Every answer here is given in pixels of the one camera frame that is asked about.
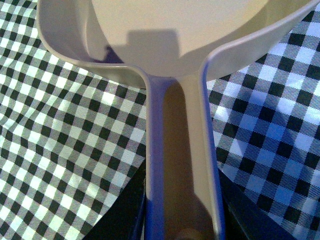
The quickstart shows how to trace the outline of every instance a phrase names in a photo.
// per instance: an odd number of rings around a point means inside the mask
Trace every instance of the white scoop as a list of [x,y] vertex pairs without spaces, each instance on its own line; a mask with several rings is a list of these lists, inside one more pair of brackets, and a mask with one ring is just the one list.
[[39,0],[59,58],[147,89],[147,240],[225,238],[206,81],[280,41],[319,0]]

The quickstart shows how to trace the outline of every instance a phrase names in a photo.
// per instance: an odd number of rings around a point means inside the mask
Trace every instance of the gingham tablecloth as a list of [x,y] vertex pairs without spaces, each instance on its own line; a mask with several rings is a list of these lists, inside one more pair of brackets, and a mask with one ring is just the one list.
[[[0,2],[0,235],[80,240],[145,159],[146,91],[50,54],[37,1]],[[208,82],[219,168],[299,240],[320,239],[320,5]]]

